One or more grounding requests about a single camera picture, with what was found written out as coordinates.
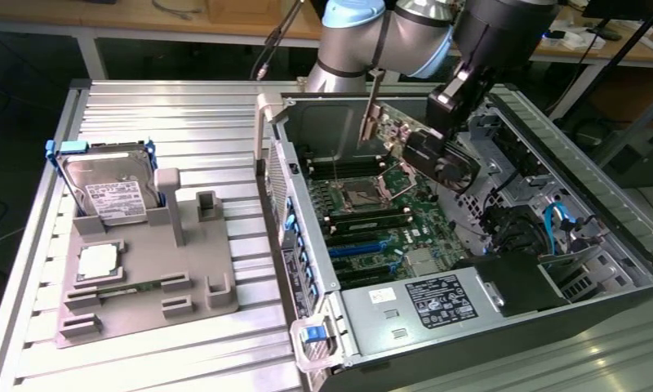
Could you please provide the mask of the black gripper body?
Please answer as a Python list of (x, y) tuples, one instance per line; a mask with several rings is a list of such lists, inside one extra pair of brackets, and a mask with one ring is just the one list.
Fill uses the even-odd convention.
[(455, 23), (460, 63), (451, 91), (523, 65), (560, 10), (556, 1), (467, 1)]

